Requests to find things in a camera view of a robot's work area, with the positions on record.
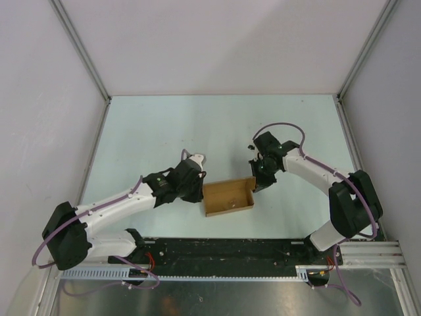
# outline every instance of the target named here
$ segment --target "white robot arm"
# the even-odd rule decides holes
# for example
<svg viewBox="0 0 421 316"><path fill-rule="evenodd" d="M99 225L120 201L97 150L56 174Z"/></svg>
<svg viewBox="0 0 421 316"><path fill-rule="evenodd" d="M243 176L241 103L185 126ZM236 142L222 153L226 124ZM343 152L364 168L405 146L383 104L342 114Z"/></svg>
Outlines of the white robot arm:
<svg viewBox="0 0 421 316"><path fill-rule="evenodd" d="M206 175L205 161L204 155L196 153L181 161L175 169L141 177L133 188L103 201L77 207L69 202L57 206L42 235L58 269L67 270L94 257L127 257L136 252L143 246L136 230L104 233L103 229L124 217L171 203L178 197L192 203L200 202ZM75 221L57 233L69 219Z"/></svg>
<svg viewBox="0 0 421 316"><path fill-rule="evenodd" d="M343 171L319 163L334 170L332 174L310 158L303 157L298 144L292 141L281 144L270 132L261 134L253 142L249 148L257 152L256 158L250 161L257 183L255 192L275 183L275 173L284 171L300 176L329 197L330 220L306 238L315 251L325 251L346 238L352 238L371 223L362 201L338 175L346 177L362 194L375 221L383 215L371 179L364 171Z"/></svg>

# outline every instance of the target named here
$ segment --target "open cardboard box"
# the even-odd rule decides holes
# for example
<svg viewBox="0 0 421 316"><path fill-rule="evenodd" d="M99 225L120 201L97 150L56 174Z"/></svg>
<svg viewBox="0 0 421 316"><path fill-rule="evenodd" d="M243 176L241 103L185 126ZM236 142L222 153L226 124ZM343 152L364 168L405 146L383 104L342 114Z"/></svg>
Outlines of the open cardboard box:
<svg viewBox="0 0 421 316"><path fill-rule="evenodd" d="M207 217L253 208L254 176L203 185L203 202Z"/></svg>

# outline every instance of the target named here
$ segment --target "purple cable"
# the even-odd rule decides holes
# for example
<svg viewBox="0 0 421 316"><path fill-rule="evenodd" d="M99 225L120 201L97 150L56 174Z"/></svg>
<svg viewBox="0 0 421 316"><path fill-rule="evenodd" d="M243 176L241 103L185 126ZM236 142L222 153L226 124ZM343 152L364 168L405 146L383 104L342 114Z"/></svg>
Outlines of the purple cable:
<svg viewBox="0 0 421 316"><path fill-rule="evenodd" d="M300 144L299 144L299 153L300 153L300 155L304 159L308 159L311 163L314 163L315 165L323 168L324 170L332 173L333 175L336 175L338 178L340 178L341 180L345 181L345 183L347 183L352 188L352 190L355 192L355 194L357 195L357 197L360 199L360 201L362 203L362 206L366 210L367 215L368 215L368 218L370 219L370 224L372 226L372 230L373 230L373 233L371 235L366 235L366 234L361 234L361 233L359 235L360 236L367 237L367 238L375 238L377 236L376 221L374 220L373 214L371 213L371 210L370 210L370 208L369 208L366 200L362 196L361 192L359 192L359 190L357 189L357 187L346 176L344 176L343 174L341 174L339 172L336 172L335 169L333 169L333 168L325 165L324 163L322 163L322 162L320 162L320 161L318 161L318 160L316 160L316 159L314 159L312 157L309 157L309 156L307 156L305 154L305 152L303 150L303 144L304 144L304 141L305 141L305 132L304 132L304 130L300 126L295 125L295 124L292 124L292 123L288 123L288 122L277 122L277 123L267 124L267 125L263 126L261 129L259 129L257 131L257 133L253 136L253 140L255 140L256 137L260 134L260 132L262 132L264 129L266 129L268 127L271 127L271 126L275 126L275 125L292 126L292 127L296 128L296 129L298 129L300 131L301 135L302 135L302 138L301 138L301 141L300 141ZM339 277L339 280L341 281L341 284L342 285L328 284L327 285L327 288L338 288L338 289L344 290L346 292L346 294L348 295L348 297L351 299L351 301L355 305L357 305L358 307L360 307L362 305L362 303L361 303L360 299L354 293L352 293L352 291L350 291L348 289L348 287L346 286L346 284L345 284L345 282L343 280L342 273L339 270L339 265L337 264L337 257L335 256L338 245L339 244L342 244L343 242L346 242L346 241L348 241L348 239L344 239L344 240L340 241L338 244L334 245L334 256L333 256L334 257L334 263L335 263L335 267L336 267L337 276ZM325 286L315 286L315 288L325 288Z"/></svg>
<svg viewBox="0 0 421 316"><path fill-rule="evenodd" d="M182 158L181 158L181 161L183 161L185 159L184 158L184 154L186 154L186 158L188 158L189 155L190 155L190 153L187 151L186 148L183 148L183 150L182 150Z"/></svg>
<svg viewBox="0 0 421 316"><path fill-rule="evenodd" d="M133 189L130 191L129 194L134 194L136 192L136 190L140 187L140 184L142 183L143 177L140 176L138 182L136 183L136 185L133 187ZM118 203L126 198L128 198L128 194L125 194L124 196L120 196L112 201L106 202L104 204L98 205L93 207L90 211L98 211L99 209L103 209L104 207L110 206L112 204ZM59 227L57 227L52 233L50 233L50 235L48 235L48 237L46 237L46 239L41 243L41 245L39 245L38 249L35 251L34 256L32 257L32 265L37 265L40 269L45 269L45 268L49 268L52 267L55 262L51 262L48 263L46 265L38 265L37 264L37 258L39 256L39 254L41 253L42 249L44 249L44 247L59 233L61 232L63 229L65 229L68 225L72 224L74 221L77 221L78 219L80 219L81 217L88 215L89 214L89 210L86 210L82 213L80 213L79 215L76 215L75 217L72 217L71 219L69 219L68 221L64 222L63 224L61 224Z"/></svg>

